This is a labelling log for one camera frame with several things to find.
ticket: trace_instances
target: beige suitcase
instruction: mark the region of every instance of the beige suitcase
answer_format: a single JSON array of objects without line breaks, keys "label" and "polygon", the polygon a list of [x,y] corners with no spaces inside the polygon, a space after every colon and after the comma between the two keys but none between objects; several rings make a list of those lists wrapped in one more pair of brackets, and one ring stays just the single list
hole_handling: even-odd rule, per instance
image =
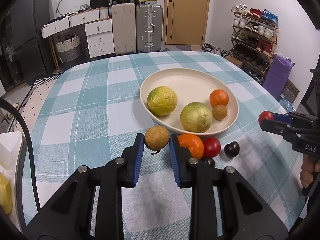
[{"label": "beige suitcase", "polygon": [[116,55],[135,53],[137,50],[135,4],[113,5],[111,7],[111,18]]}]

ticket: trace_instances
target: red shoe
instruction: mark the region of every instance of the red shoe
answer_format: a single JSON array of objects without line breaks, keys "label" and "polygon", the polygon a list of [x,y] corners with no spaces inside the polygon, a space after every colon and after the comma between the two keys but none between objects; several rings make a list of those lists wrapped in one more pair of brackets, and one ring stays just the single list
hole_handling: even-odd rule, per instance
[{"label": "red shoe", "polygon": [[263,49],[264,49],[264,46],[265,46],[265,41],[263,40],[258,40],[258,43],[257,43],[257,50],[262,52]]},{"label": "red shoe", "polygon": [[252,14],[253,17],[261,18],[262,16],[262,11],[258,9],[250,9],[250,14]]},{"label": "red shoe", "polygon": [[272,53],[272,44],[270,42],[265,41],[264,42],[263,54],[266,54],[267,56],[270,56],[271,53]]}]

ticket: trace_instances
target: wooden door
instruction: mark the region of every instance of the wooden door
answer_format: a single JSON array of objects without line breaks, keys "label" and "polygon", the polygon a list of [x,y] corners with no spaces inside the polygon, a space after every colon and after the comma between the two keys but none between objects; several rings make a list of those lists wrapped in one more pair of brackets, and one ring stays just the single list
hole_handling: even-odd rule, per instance
[{"label": "wooden door", "polygon": [[166,44],[202,45],[208,0],[168,0]]}]

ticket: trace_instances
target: shoe rack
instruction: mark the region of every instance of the shoe rack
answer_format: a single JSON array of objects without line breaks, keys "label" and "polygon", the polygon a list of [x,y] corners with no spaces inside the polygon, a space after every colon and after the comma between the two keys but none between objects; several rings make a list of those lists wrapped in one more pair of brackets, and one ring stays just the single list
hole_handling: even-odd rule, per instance
[{"label": "shoe rack", "polygon": [[[243,63],[245,63],[246,65],[248,65],[250,68],[252,68],[252,69],[253,69],[254,71],[256,71],[257,73],[262,74],[263,79],[265,79],[266,76],[267,76],[268,70],[269,70],[269,66],[270,66],[270,64],[271,64],[272,61],[273,61],[273,57],[274,57],[274,54],[275,54],[275,48],[276,48],[276,46],[278,45],[278,32],[279,32],[279,28],[276,27],[276,25],[275,25],[274,23],[268,22],[268,21],[266,21],[266,20],[263,20],[263,19],[260,19],[260,18],[257,18],[257,17],[251,17],[251,16],[248,16],[248,15],[239,14],[239,13],[234,13],[234,12],[232,12],[232,13],[234,14],[235,17],[236,17],[236,16],[241,16],[242,18],[246,18],[246,19],[248,19],[248,20],[250,20],[250,21],[259,23],[259,24],[261,24],[261,25],[265,25],[266,27],[271,27],[272,29],[275,30],[275,35],[274,35],[273,39],[268,39],[268,38],[266,38],[265,36],[259,35],[259,34],[255,33],[255,32],[249,31],[249,30],[247,30],[247,29],[242,29],[242,28],[239,28],[239,27],[235,27],[235,26],[232,25],[233,30],[234,30],[235,32],[243,32],[244,34],[247,34],[247,35],[251,35],[251,36],[253,36],[253,37],[256,37],[257,40],[260,39],[260,40],[267,41],[267,42],[269,42],[269,43],[272,45],[271,54],[268,56],[268,55],[264,54],[263,52],[258,51],[257,49],[255,49],[255,48],[253,48],[253,47],[251,47],[251,46],[248,46],[248,45],[245,44],[243,41],[239,41],[239,40],[236,40],[236,39],[231,38],[231,42],[232,42],[232,44],[233,44],[233,48],[229,51],[229,54],[232,55],[232,57],[236,58],[237,60],[240,60],[240,61],[242,61]],[[237,44],[241,44],[242,46],[250,49],[251,51],[256,52],[259,56],[262,56],[262,58],[267,59],[267,61],[268,61],[268,67],[267,67],[264,71],[262,71],[261,69],[259,69],[258,67],[252,65],[250,62],[246,61],[245,59],[242,59],[242,58],[238,57],[237,55],[234,55],[234,54],[232,53],[232,50],[236,47]]]}]

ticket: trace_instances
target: dark cherry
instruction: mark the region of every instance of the dark cherry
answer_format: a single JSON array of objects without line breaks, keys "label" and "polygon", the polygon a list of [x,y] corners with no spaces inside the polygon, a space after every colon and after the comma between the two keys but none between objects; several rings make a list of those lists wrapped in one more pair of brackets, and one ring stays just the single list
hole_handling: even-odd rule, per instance
[{"label": "dark cherry", "polygon": [[224,147],[224,153],[230,159],[237,157],[240,152],[240,146],[237,142],[232,142]]},{"label": "dark cherry", "polygon": [[214,167],[214,168],[216,167],[216,163],[210,157],[204,156],[204,157],[202,157],[201,160],[204,161],[210,167]]}]

